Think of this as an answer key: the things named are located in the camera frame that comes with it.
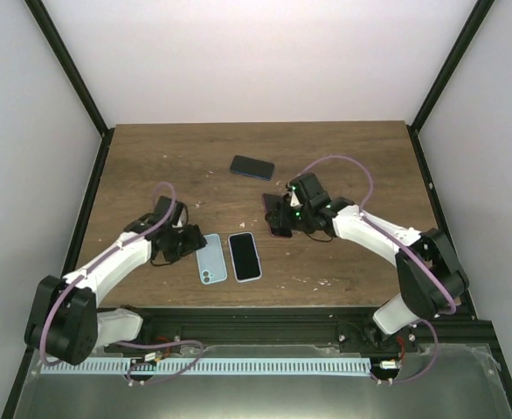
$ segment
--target light blue smartphone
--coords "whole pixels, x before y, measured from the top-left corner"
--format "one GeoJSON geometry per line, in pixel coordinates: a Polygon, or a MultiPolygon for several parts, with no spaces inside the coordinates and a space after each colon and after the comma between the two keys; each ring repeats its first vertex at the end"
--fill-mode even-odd
{"type": "Polygon", "coordinates": [[[227,279],[227,267],[219,234],[208,234],[207,245],[196,251],[197,270],[204,285],[216,284],[227,279]]]}

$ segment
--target wire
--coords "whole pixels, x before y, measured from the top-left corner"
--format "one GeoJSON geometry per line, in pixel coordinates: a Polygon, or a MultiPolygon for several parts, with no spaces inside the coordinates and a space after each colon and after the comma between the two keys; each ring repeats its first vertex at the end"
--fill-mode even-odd
{"type": "MultiPolygon", "coordinates": [[[[170,206],[169,206],[169,209],[167,209],[167,212],[165,213],[163,218],[161,218],[161,220],[159,220],[158,223],[156,223],[149,229],[145,230],[143,233],[138,234],[137,236],[133,236],[133,237],[129,238],[128,240],[124,240],[120,244],[120,246],[117,244],[117,245],[114,245],[113,247],[109,248],[104,254],[99,256],[96,260],[93,260],[93,262],[89,265],[89,267],[86,270],[87,274],[91,274],[100,264],[102,264],[105,260],[107,260],[108,258],[113,256],[118,250],[128,246],[129,244],[132,244],[136,240],[140,240],[141,238],[144,238],[152,231],[157,230],[159,227],[161,227],[169,219],[170,214],[172,213],[172,210],[175,208],[175,202],[176,202],[175,187],[172,186],[171,183],[160,182],[159,184],[156,185],[156,187],[153,191],[153,203],[155,205],[156,197],[157,197],[156,194],[158,193],[159,189],[162,188],[163,186],[169,188],[170,193],[171,193],[170,206]]],[[[75,286],[79,282],[84,280],[85,278],[86,278],[85,276],[79,275],[76,279],[74,279],[64,289],[64,291],[62,291],[62,293],[58,296],[56,301],[54,301],[54,304],[52,305],[50,312],[48,312],[48,315],[46,316],[45,324],[43,325],[43,330],[40,334],[40,342],[38,343],[38,356],[39,356],[40,360],[43,362],[43,364],[48,367],[53,367],[55,365],[58,365],[60,362],[62,362],[62,360],[56,360],[56,361],[50,362],[49,360],[46,359],[46,337],[48,336],[48,332],[50,331],[52,322],[54,321],[54,316],[56,315],[56,312],[62,306],[62,304],[64,303],[64,300],[69,295],[69,293],[72,291],[72,289],[75,288],[75,286]]]]}
{"type": "Polygon", "coordinates": [[[319,243],[329,243],[332,240],[334,240],[334,238],[332,236],[328,236],[329,240],[321,240],[320,238],[314,238],[314,237],[310,236],[306,231],[305,231],[305,234],[307,235],[307,237],[309,239],[314,240],[315,242],[319,242],[319,243]]]}
{"type": "Polygon", "coordinates": [[[448,303],[449,309],[447,311],[441,311],[441,314],[454,314],[456,313],[456,303],[454,302],[454,299],[452,296],[448,293],[446,288],[440,283],[440,281],[435,277],[432,272],[429,270],[429,268],[423,263],[421,259],[419,259],[413,251],[411,251],[405,244],[397,240],[395,237],[393,237],[390,233],[382,229],[381,227],[374,224],[368,217],[367,213],[363,210],[365,204],[370,200],[370,197],[372,196],[372,191],[374,190],[374,182],[372,180],[372,175],[370,174],[370,171],[359,161],[348,157],[346,155],[327,155],[325,157],[322,157],[316,161],[313,161],[308,166],[306,166],[302,172],[300,172],[298,175],[301,175],[305,172],[307,172],[309,169],[311,169],[316,164],[326,161],[329,159],[340,159],[340,160],[346,160],[350,161],[354,164],[356,164],[367,176],[367,179],[369,181],[369,190],[367,191],[367,195],[365,198],[359,203],[359,213],[361,215],[361,218],[363,221],[365,221],[372,229],[378,231],[380,234],[388,238],[391,242],[393,242],[403,253],[405,253],[409,259],[413,261],[414,264],[416,264],[421,271],[431,280],[431,282],[437,287],[437,289],[440,291],[440,293],[444,296],[446,302],[448,303]]]}
{"type": "MultiPolygon", "coordinates": [[[[407,382],[412,382],[412,381],[417,380],[418,378],[421,378],[423,375],[427,374],[431,370],[432,366],[434,365],[434,362],[437,360],[437,357],[439,356],[439,337],[437,336],[437,331],[434,330],[434,327],[432,326],[432,324],[429,323],[427,320],[419,319],[419,320],[417,320],[416,323],[423,323],[425,326],[427,326],[431,330],[432,339],[434,340],[434,350],[432,352],[431,360],[429,361],[429,363],[427,364],[427,366],[425,368],[423,368],[421,371],[419,371],[415,375],[413,375],[409,378],[404,378],[403,380],[395,380],[391,384],[406,384],[407,382]]],[[[370,373],[370,378],[372,378],[376,382],[382,383],[382,380],[378,379],[373,373],[370,373]]]]}
{"type": "MultiPolygon", "coordinates": [[[[170,343],[170,340],[168,340],[167,338],[165,338],[164,336],[157,336],[155,338],[155,340],[160,340],[160,341],[163,341],[165,343],[170,343]]],[[[167,348],[167,350],[165,351],[164,353],[164,357],[168,357],[170,355],[170,347],[167,348]]]]}
{"type": "MultiPolygon", "coordinates": [[[[163,377],[158,380],[148,380],[144,381],[142,385],[153,385],[158,384],[163,381],[169,381],[177,378],[178,376],[184,374],[189,369],[193,368],[201,359],[202,355],[204,354],[204,345],[202,345],[202,342],[198,340],[179,340],[178,342],[170,342],[170,343],[159,343],[156,345],[140,345],[137,343],[130,343],[130,342],[116,342],[117,345],[120,345],[121,347],[132,347],[133,349],[164,349],[164,348],[171,348],[171,347],[179,347],[181,345],[196,345],[200,348],[200,352],[196,354],[196,357],[192,360],[191,363],[186,365],[186,367],[183,367],[179,371],[176,371],[174,374],[167,375],[166,377],[163,377]]],[[[131,377],[132,372],[134,372],[135,369],[141,367],[141,366],[151,366],[148,362],[140,362],[137,364],[134,364],[130,366],[128,372],[126,373],[126,378],[128,378],[128,383],[130,386],[133,385],[134,380],[131,377]]]]}
{"type": "Polygon", "coordinates": [[[405,357],[405,342],[404,342],[404,339],[401,338],[400,336],[397,336],[396,337],[396,340],[398,341],[399,343],[399,347],[401,349],[401,352],[400,352],[400,355],[399,355],[399,360],[401,362],[401,365],[404,365],[404,357],[405,357]]]}

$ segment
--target black phone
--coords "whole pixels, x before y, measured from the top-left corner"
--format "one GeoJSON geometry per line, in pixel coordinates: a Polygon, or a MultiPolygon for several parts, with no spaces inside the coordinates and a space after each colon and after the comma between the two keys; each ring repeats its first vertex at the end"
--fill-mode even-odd
{"type": "MultiPolygon", "coordinates": [[[[283,198],[280,195],[263,194],[262,200],[264,201],[264,210],[267,214],[275,209],[276,204],[281,203],[283,198]]],[[[291,238],[293,236],[293,232],[285,227],[274,228],[270,225],[269,230],[270,234],[274,237],[291,238]]]]}
{"type": "Polygon", "coordinates": [[[252,233],[239,233],[229,236],[232,269],[239,282],[254,281],[262,277],[256,243],[252,233]]]}
{"type": "Polygon", "coordinates": [[[243,155],[235,155],[229,167],[233,173],[257,177],[266,181],[272,179],[274,168],[275,165],[269,161],[251,159],[243,155]]]}

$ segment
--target white robotic arm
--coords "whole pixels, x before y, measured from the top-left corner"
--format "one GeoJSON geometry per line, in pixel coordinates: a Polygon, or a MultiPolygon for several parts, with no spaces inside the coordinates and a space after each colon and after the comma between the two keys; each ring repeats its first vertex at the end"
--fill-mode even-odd
{"type": "MultiPolygon", "coordinates": [[[[138,266],[151,259],[151,242],[145,238],[123,244],[138,236],[134,232],[125,232],[108,249],[77,271],[66,274],[63,279],[71,284],[78,276],[83,276],[76,288],[89,288],[95,295],[96,305],[107,296],[120,281],[138,266]],[[110,254],[116,247],[118,251],[110,254]],[[92,271],[96,262],[105,258],[92,271]]],[[[110,312],[97,313],[97,341],[95,347],[103,347],[121,340],[134,340],[142,328],[142,316],[130,310],[119,308],[110,312]]]]}
{"type": "Polygon", "coordinates": [[[448,301],[429,277],[452,298],[459,297],[469,283],[448,237],[439,230],[420,232],[389,223],[382,218],[360,212],[351,200],[331,200],[316,176],[305,173],[287,185],[283,202],[266,214],[271,227],[304,231],[317,230],[331,237],[350,240],[376,253],[393,264],[398,271],[401,293],[381,306],[373,315],[377,330],[375,339],[386,339],[402,327],[418,319],[431,319],[447,309],[448,301]],[[387,236],[370,226],[374,224],[387,236]],[[429,263],[419,266],[409,257],[429,263]]]}
{"type": "Polygon", "coordinates": [[[121,308],[97,313],[100,302],[133,269],[153,261],[157,254],[162,253],[171,264],[206,245],[200,229],[188,224],[183,203],[176,203],[168,220],[162,222],[170,203],[165,196],[159,198],[153,213],[128,225],[108,249],[78,270],[62,279],[44,278],[38,284],[25,329],[27,345],[39,348],[41,333],[47,328],[46,352],[77,365],[95,347],[134,340],[142,317],[121,308]],[[51,307],[64,290],[67,296],[47,325],[51,307]]]}
{"type": "MultiPolygon", "coordinates": [[[[385,221],[383,218],[373,216],[366,211],[364,214],[376,226],[391,234],[406,246],[411,246],[421,238],[421,233],[412,227],[406,229],[385,221]]],[[[332,219],[332,224],[337,237],[360,244],[396,266],[396,255],[400,250],[399,247],[363,220],[358,205],[348,205],[341,209],[337,216],[332,219]]],[[[392,335],[402,327],[418,320],[419,317],[407,307],[400,293],[376,310],[372,319],[382,333],[392,335]]]]}

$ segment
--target wooden table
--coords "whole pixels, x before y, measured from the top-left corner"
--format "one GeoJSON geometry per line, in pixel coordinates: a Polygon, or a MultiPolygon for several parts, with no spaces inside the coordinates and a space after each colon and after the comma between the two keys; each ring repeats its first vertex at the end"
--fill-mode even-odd
{"type": "MultiPolygon", "coordinates": [[[[203,285],[190,255],[165,267],[141,266],[105,298],[105,306],[367,306],[398,293],[395,269],[379,256],[341,239],[317,243],[304,234],[270,236],[262,193],[283,193],[285,183],[318,157],[350,155],[375,179],[367,209],[394,223],[427,230],[432,209],[399,121],[122,125],[114,133],[80,253],[84,264],[106,249],[122,228],[152,209],[152,189],[172,182],[204,234],[218,233],[229,278],[203,285]],[[234,155],[272,161],[270,182],[234,175],[234,155]],[[263,277],[238,283],[227,237],[251,231],[263,277]]],[[[367,190],[361,170],[327,161],[313,170],[330,196],[360,201],[367,190]]]]}

